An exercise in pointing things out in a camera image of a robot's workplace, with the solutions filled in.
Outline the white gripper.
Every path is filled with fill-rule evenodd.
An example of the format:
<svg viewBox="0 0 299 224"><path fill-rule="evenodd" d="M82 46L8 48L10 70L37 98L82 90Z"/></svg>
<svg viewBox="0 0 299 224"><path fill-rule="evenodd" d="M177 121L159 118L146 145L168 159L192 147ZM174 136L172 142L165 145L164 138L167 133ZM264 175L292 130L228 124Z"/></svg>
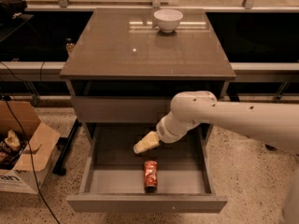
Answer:
<svg viewBox="0 0 299 224"><path fill-rule="evenodd" d="M199 125L195 120L180 120L172 111L156 125L156 132L149 132L134 145L134 153L139 154L159 146L160 140L171 144L180 140L188 131Z"/></svg>

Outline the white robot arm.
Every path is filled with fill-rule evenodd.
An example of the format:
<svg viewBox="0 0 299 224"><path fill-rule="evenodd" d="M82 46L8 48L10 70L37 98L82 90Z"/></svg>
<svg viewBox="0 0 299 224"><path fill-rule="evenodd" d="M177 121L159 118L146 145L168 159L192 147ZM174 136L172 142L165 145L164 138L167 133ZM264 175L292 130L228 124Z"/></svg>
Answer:
<svg viewBox="0 0 299 224"><path fill-rule="evenodd" d="M299 107L294 104L218 102L209 91L174 96L170 111L134 146L136 154L172 144L201 124L210 124L281 151L299 153Z"/></svg>

